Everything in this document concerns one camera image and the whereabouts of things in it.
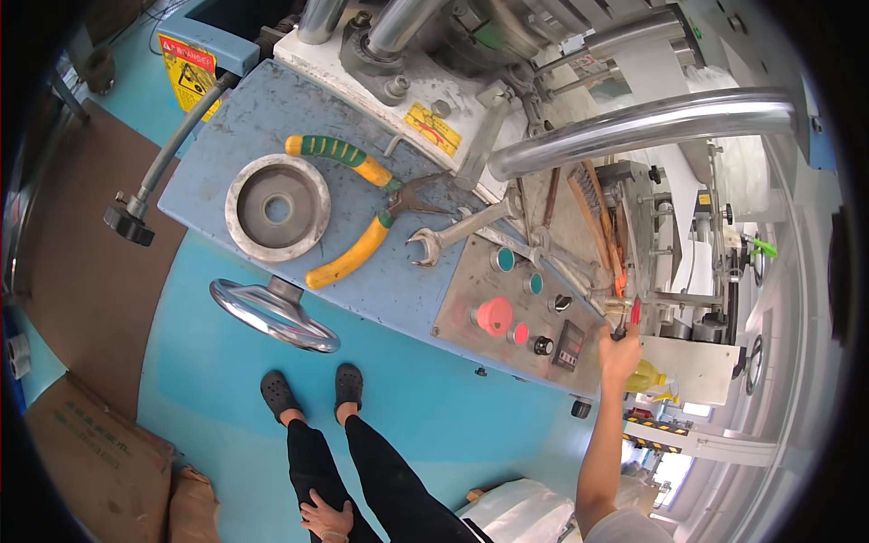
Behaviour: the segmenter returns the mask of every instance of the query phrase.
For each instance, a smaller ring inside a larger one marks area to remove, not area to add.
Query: danger label
[[[190,111],[205,91],[217,81],[214,55],[162,34],[157,34],[157,37],[160,40],[160,49],[163,51],[166,73],[169,74],[169,82],[172,83],[178,105],[184,111]],[[215,102],[202,116],[202,120],[208,121],[220,104],[220,100]]]
[[[455,151],[459,148],[461,143],[459,133],[449,128],[448,124],[422,107],[419,102],[414,102],[414,105],[410,106],[410,111],[404,116],[404,122],[450,156],[455,155]]]

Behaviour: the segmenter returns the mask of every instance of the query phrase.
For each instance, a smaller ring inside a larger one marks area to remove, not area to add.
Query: yellow bottle
[[[640,360],[637,368],[625,381],[625,392],[646,392],[649,388],[667,384],[667,375],[659,374],[648,361]]]

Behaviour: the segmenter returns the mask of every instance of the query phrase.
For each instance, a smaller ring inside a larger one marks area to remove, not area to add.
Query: bracelet
[[[347,537],[346,535],[344,535],[344,534],[341,533],[341,532],[333,532],[333,531],[331,531],[331,530],[327,530],[327,531],[325,531],[325,532],[320,533],[320,539],[321,539],[321,540],[323,539],[323,536],[324,536],[324,535],[337,535],[338,537],[343,537],[343,538],[344,538],[344,543],[350,543],[350,538]]]

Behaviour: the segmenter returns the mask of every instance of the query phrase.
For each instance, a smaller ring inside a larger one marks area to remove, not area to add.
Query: hand
[[[314,502],[313,506],[307,503],[300,505],[299,513],[302,515],[303,528],[310,530],[320,539],[322,539],[320,534],[323,532],[338,532],[347,536],[353,529],[353,505],[349,500],[344,502],[341,511],[336,511],[323,501],[316,490],[311,488],[311,501]]]
[[[625,381],[637,368],[643,349],[640,347],[640,331],[636,324],[625,324],[627,333],[621,341],[609,336],[609,325],[600,328],[598,334],[598,362],[600,363],[600,386],[624,391]]]

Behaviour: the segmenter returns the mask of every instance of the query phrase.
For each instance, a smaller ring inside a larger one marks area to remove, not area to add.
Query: red emergency stop button
[[[513,306],[504,296],[497,296],[475,309],[471,318],[492,337],[501,337],[510,329]]]

